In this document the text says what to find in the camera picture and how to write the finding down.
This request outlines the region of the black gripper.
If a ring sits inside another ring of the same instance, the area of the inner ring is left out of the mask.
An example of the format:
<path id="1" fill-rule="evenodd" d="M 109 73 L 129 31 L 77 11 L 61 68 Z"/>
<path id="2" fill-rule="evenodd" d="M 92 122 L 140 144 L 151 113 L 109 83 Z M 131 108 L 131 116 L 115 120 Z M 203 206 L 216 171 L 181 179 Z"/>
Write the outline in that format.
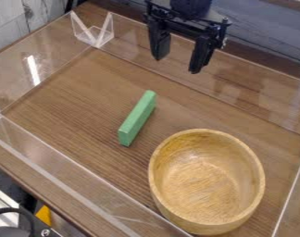
<path id="1" fill-rule="evenodd" d="M 169 32 L 195 39 L 188 72 L 196 74 L 208 64 L 214 47 L 224 46 L 231 21 L 211 7 L 212 0 L 144 0 L 144 21 L 151 55 L 160 60 L 169 53 Z"/>

